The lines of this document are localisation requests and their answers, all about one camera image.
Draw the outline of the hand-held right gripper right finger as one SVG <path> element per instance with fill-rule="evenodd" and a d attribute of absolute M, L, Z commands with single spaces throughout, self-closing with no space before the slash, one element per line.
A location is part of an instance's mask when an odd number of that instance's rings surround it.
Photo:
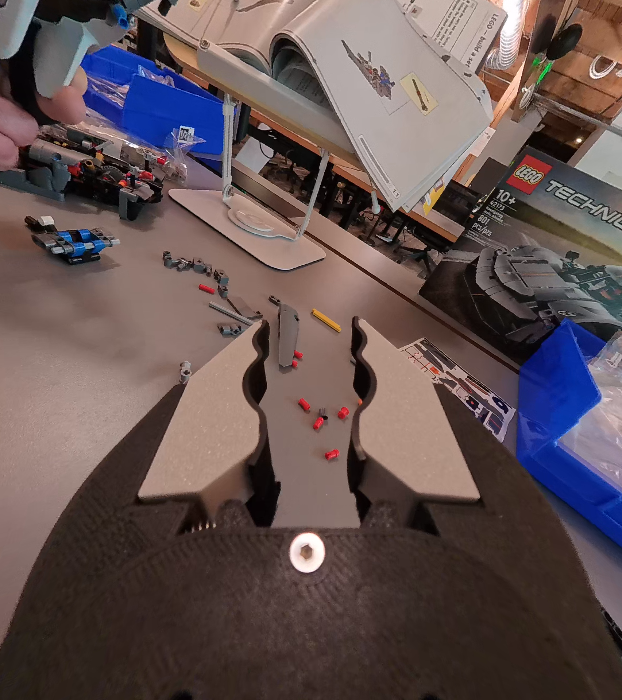
<path fill-rule="evenodd" d="M 360 403 L 347 477 L 358 506 L 477 503 L 480 492 L 435 384 L 359 316 L 352 319 L 351 355 Z"/>

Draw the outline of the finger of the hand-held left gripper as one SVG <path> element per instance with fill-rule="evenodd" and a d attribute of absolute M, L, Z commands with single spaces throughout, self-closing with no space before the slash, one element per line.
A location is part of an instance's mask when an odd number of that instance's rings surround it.
<path fill-rule="evenodd" d="M 118 23 L 91 19 L 78 22 L 63 17 L 58 23 L 38 21 L 34 44 L 34 77 L 37 93 L 52 98 L 73 80 L 89 50 L 120 40 L 126 28 Z"/>

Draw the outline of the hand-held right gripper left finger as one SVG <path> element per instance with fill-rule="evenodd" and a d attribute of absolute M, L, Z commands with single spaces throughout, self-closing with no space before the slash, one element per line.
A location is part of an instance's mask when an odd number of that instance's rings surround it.
<path fill-rule="evenodd" d="M 143 502 L 264 501 L 275 491 L 264 362 L 270 325 L 255 322 L 197 370 L 185 385 L 143 480 Z"/>

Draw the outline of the blue and grey lego assembly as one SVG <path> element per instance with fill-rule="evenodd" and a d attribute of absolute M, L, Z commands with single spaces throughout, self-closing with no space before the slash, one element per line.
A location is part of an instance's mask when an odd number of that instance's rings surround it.
<path fill-rule="evenodd" d="M 24 222 L 37 246 L 70 265 L 98 261 L 102 250 L 120 245 L 118 238 L 98 228 L 59 230 L 48 215 L 27 215 Z"/>

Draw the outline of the lego sticker sheet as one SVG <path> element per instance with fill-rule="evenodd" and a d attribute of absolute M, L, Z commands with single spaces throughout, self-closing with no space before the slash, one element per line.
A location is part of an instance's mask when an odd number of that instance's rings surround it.
<path fill-rule="evenodd" d="M 474 417 L 503 442 L 516 414 L 513 406 L 443 353 L 427 338 L 399 348 L 400 352 L 435 384 L 454 394 Z"/>

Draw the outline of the scattered red lego pins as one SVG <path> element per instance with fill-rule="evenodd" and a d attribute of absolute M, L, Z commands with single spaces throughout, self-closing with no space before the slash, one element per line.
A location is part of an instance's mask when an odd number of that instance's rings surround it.
<path fill-rule="evenodd" d="M 298 361 L 303 357 L 303 354 L 299 351 L 293 351 L 293 359 L 291 362 L 292 368 L 297 368 L 298 367 Z M 312 410 L 312 407 L 308 401 L 306 401 L 305 398 L 299 398 L 298 399 L 298 406 L 302 409 L 302 411 L 306 414 L 309 414 Z M 350 414 L 349 407 L 346 406 L 341 406 L 338 411 L 337 411 L 337 417 L 339 420 L 344 421 L 348 419 Z M 323 421 L 319 416 L 318 416 L 318 411 L 317 415 L 314 418 L 314 423 L 313 423 L 313 430 L 317 433 L 319 432 L 325 425 L 325 423 L 328 422 Z M 332 461 L 337 461 L 340 458 L 340 451 L 338 449 L 332 449 L 332 450 L 327 450 L 324 453 L 324 459 L 328 462 Z"/>

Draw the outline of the lego car chassis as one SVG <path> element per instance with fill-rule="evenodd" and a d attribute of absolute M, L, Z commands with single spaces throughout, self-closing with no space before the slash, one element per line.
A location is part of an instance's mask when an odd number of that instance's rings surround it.
<path fill-rule="evenodd" d="M 65 125 L 41 127 L 19 150 L 18 166 L 0 171 L 0 185 L 63 202 L 66 195 L 115 206 L 135 221 L 162 200 L 164 180 L 183 174 L 174 157 L 116 136 Z"/>

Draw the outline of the long grey lego axle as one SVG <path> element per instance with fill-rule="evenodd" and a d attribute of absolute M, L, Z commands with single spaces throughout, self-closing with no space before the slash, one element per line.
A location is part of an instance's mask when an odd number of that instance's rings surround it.
<path fill-rule="evenodd" d="M 236 320 L 240 324 L 246 325 L 247 327 L 252 326 L 254 323 L 252 320 L 246 318 L 245 316 L 242 316 L 241 314 L 238 314 L 235 311 L 233 311 L 227 307 L 223 307 L 215 302 L 210 302 L 209 307 L 211 309 L 214 309 L 214 310 L 218 311 L 219 313 L 229 317 L 230 319 Z"/>

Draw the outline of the long grey lego panel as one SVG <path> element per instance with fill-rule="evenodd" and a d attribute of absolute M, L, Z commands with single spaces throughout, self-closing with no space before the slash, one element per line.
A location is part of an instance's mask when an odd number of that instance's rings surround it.
<path fill-rule="evenodd" d="M 278 305 L 279 323 L 279 366 L 288 368 L 297 360 L 299 317 L 290 305 L 280 302 Z"/>

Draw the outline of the dark grey flat lego plate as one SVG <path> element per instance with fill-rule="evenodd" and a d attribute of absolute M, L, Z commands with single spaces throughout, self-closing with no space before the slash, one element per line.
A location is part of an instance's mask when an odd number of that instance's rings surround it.
<path fill-rule="evenodd" d="M 243 318 L 255 322 L 263 318 L 260 311 L 253 310 L 252 307 L 239 296 L 229 296 L 227 299 L 232 310 Z"/>

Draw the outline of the cluster of grey lego connectors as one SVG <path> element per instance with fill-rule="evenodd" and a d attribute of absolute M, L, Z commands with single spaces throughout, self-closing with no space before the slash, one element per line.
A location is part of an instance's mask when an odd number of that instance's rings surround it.
<path fill-rule="evenodd" d="M 197 274 L 208 276 L 218 285 L 227 286 L 229 283 L 229 276 L 223 268 L 213 267 L 199 258 L 192 260 L 178 258 L 173 256 L 169 250 L 165 250 L 162 254 L 162 262 L 168 269 L 175 269 L 178 272 L 190 270 Z"/>

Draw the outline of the lego set box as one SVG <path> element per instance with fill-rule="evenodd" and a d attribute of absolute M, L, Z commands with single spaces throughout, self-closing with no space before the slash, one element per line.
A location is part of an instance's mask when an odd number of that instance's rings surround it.
<path fill-rule="evenodd" d="M 622 332 L 622 190 L 529 146 L 420 296 L 522 364 L 564 321 Z"/>

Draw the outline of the lego instruction booklet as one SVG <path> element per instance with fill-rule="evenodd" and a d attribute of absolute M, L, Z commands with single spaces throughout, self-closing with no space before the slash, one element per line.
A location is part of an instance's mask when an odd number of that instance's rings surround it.
<path fill-rule="evenodd" d="M 139 15 L 193 48 L 206 78 L 355 157 L 392 211 L 411 210 L 490 125 L 475 70 L 396 1 L 159 5 Z"/>

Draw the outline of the white book stand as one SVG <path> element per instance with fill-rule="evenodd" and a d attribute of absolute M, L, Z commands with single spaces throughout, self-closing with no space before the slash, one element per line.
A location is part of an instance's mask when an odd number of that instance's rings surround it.
<path fill-rule="evenodd" d="M 228 51 L 202 39 L 194 50 L 196 67 L 223 89 L 224 137 L 222 185 L 216 190 L 171 189 L 169 196 L 267 267 L 291 271 L 325 258 L 304 233 L 312 217 L 331 155 L 356 157 L 337 117 Z M 273 211 L 238 192 L 232 182 L 232 145 L 236 101 L 267 109 L 286 128 L 321 148 L 319 173 L 302 222 L 293 226 Z"/>

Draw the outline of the silver ventilation duct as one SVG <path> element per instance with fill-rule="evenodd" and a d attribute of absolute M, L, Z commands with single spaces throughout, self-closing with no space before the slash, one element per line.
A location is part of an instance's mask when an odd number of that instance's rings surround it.
<path fill-rule="evenodd" d="M 502 1 L 502 9 L 507 17 L 501 29 L 499 50 L 494 63 L 494 67 L 499 71 L 505 71 L 514 65 L 519 55 L 528 4 L 528 1 Z"/>

